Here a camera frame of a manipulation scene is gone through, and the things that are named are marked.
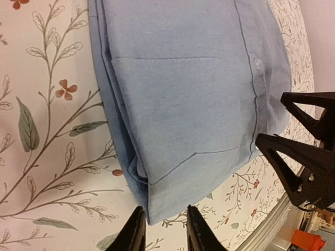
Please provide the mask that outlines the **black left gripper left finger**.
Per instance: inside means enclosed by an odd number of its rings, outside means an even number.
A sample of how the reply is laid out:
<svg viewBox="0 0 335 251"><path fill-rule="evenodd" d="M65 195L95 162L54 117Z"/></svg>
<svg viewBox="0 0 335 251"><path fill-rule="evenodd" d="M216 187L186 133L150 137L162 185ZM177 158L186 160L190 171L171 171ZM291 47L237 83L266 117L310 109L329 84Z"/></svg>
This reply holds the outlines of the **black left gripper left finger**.
<svg viewBox="0 0 335 251"><path fill-rule="evenodd" d="M146 215L138 206L106 251L145 251Z"/></svg>

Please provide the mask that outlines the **orange object under table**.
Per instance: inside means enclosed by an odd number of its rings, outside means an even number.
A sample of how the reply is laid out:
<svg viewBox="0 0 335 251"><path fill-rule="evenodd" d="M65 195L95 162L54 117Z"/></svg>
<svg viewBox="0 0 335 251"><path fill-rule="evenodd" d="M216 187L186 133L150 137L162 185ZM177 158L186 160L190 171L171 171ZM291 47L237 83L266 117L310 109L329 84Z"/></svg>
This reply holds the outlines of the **orange object under table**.
<svg viewBox="0 0 335 251"><path fill-rule="evenodd" d="M307 251L319 251L324 247L326 241L320 235L296 230L291 238L291 243Z"/></svg>

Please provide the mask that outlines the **light blue long sleeve shirt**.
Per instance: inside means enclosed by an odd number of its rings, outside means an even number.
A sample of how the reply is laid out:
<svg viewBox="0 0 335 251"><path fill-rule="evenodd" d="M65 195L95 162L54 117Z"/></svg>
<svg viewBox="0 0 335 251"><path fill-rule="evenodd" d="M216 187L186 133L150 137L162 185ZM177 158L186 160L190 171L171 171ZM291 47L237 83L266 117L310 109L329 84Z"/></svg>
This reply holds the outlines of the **light blue long sleeve shirt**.
<svg viewBox="0 0 335 251"><path fill-rule="evenodd" d="M92 56L126 181L150 225L196 204L289 122L268 1L89 1Z"/></svg>

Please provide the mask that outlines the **aluminium front rail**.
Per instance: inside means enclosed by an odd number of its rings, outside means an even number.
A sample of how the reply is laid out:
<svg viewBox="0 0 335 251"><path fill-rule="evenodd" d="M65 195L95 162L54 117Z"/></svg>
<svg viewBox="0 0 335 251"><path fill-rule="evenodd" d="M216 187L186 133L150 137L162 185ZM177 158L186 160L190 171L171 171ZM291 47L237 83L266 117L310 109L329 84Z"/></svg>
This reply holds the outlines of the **aluminium front rail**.
<svg viewBox="0 0 335 251"><path fill-rule="evenodd" d="M256 202L256 213L242 222L235 250L286 250L289 239L303 221L305 212L293 206L279 180L275 179L265 195Z"/></svg>

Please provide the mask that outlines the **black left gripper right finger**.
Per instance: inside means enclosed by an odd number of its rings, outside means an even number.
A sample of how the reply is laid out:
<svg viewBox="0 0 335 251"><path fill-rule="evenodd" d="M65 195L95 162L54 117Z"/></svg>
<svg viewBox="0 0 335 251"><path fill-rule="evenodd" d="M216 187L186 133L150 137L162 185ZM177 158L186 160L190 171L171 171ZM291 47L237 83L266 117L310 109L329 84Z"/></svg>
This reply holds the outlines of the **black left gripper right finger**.
<svg viewBox="0 0 335 251"><path fill-rule="evenodd" d="M196 206L187 207L187 248L191 251L227 251Z"/></svg>

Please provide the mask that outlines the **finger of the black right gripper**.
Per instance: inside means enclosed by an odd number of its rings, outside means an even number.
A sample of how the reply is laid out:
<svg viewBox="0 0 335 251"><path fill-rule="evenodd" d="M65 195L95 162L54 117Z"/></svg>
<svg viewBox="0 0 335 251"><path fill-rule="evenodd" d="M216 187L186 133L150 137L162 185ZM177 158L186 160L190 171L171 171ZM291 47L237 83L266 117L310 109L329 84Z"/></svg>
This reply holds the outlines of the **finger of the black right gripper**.
<svg viewBox="0 0 335 251"><path fill-rule="evenodd" d="M324 149L334 149L334 92L284 92L281 103Z"/></svg>
<svg viewBox="0 0 335 251"><path fill-rule="evenodd" d="M313 146L259 134L255 144L275 170L292 205L326 209L334 204L334 136Z"/></svg>

